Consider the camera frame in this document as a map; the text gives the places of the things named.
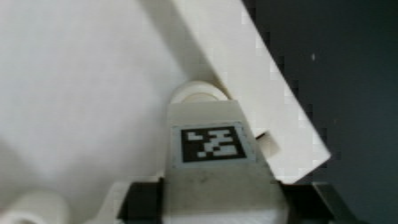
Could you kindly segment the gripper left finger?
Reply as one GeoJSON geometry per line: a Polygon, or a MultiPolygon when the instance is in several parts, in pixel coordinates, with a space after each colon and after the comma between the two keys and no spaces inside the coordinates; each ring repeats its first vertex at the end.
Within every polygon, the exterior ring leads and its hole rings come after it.
{"type": "Polygon", "coordinates": [[[128,188],[117,220],[121,224],[163,224],[163,179],[133,182],[128,188]]]}

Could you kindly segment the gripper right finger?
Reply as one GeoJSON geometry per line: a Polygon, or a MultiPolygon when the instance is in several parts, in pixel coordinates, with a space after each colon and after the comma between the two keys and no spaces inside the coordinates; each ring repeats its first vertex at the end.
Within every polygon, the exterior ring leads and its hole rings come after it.
{"type": "Polygon", "coordinates": [[[350,210],[330,183],[279,183],[286,202],[286,224],[369,224],[350,210]]]}

